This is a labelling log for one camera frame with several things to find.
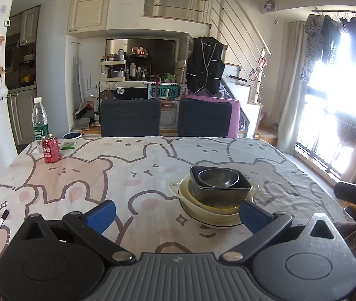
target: pink chair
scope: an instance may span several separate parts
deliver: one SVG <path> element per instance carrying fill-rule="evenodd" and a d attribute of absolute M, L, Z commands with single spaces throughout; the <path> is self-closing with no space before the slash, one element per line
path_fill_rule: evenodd
<path fill-rule="evenodd" d="M 241 114 L 241 103 L 236 99 L 226 99 L 212 96 L 197 96 L 197 95 L 183 95 L 181 98 L 191 98 L 200 101 L 215 102 L 215 103 L 231 103 L 232 114 L 229 123 L 229 132 L 227 138 L 237 138 L 239 128 L 239 116 Z"/>

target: red can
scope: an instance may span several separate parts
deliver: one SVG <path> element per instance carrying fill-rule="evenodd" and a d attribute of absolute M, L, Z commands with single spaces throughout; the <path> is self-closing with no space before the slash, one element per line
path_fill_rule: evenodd
<path fill-rule="evenodd" d="M 61 159 L 60 148 L 55 135 L 45 135 L 42 138 L 42 147 L 46 163 L 56 163 Z"/>

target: green packet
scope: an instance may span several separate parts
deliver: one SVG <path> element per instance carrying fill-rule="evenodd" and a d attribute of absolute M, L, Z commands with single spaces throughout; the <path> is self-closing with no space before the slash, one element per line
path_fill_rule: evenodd
<path fill-rule="evenodd" d="M 64 151 L 66 149 L 75 149 L 77 142 L 76 141 L 65 141 L 60 145 L 60 150 Z"/>

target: black vest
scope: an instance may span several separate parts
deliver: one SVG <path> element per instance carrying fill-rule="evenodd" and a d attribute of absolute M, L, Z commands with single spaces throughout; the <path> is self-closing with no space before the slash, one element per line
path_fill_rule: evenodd
<path fill-rule="evenodd" d="M 214 95 L 219 90 L 225 64 L 221 60 L 223 44 L 213 37 L 193 40 L 193 52 L 187 61 L 186 84 L 192 93 L 203 88 Z"/>

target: chair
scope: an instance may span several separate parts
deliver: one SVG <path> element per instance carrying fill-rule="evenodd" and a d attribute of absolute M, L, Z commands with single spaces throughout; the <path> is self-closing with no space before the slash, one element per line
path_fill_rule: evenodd
<path fill-rule="evenodd" d="M 104 100 L 100 109 L 102 137 L 144 137 L 159 134 L 158 99 Z"/>
<path fill-rule="evenodd" d="M 232 113 L 231 121 L 229 123 L 229 132 L 227 138 L 237 138 L 239 129 L 239 120 L 241 117 L 241 102 L 236 99 L 212 97 L 212 96 L 199 96 L 199 95 L 184 95 L 184 99 L 197 99 L 200 101 L 213 102 L 213 103 L 231 103 Z"/>
<path fill-rule="evenodd" d="M 232 105 L 183 98 L 179 105 L 179 137 L 226 137 Z"/>

